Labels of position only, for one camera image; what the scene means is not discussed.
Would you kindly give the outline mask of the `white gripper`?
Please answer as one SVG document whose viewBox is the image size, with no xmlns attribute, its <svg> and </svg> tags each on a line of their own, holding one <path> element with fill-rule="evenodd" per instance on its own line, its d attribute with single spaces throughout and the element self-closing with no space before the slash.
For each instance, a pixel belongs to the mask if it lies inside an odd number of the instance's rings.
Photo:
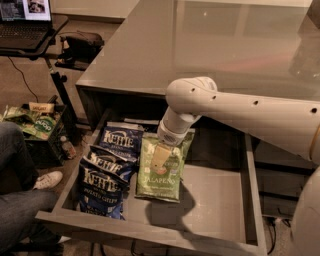
<svg viewBox="0 0 320 256">
<path fill-rule="evenodd" d="M 151 159 L 152 170 L 160 170 L 164 167 L 164 164 L 168 160 L 172 151 L 169 146 L 178 146 L 185 138 L 186 132 L 177 133 L 170 131 L 165 126 L 164 122 L 160 121 L 157 129 L 157 136 L 161 143 L 155 147 L 153 157 Z"/>
</svg>

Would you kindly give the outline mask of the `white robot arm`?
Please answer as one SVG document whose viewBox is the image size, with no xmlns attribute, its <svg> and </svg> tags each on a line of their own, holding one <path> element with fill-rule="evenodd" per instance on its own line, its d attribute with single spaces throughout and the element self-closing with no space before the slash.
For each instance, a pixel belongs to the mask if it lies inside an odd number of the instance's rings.
<svg viewBox="0 0 320 256">
<path fill-rule="evenodd" d="M 174 80 L 165 97 L 168 108 L 157 135 L 166 145 L 179 145 L 205 116 L 320 165 L 316 101 L 223 93 L 209 77 Z M 320 256 L 320 169 L 309 177 L 299 197 L 288 256 Z"/>
</svg>

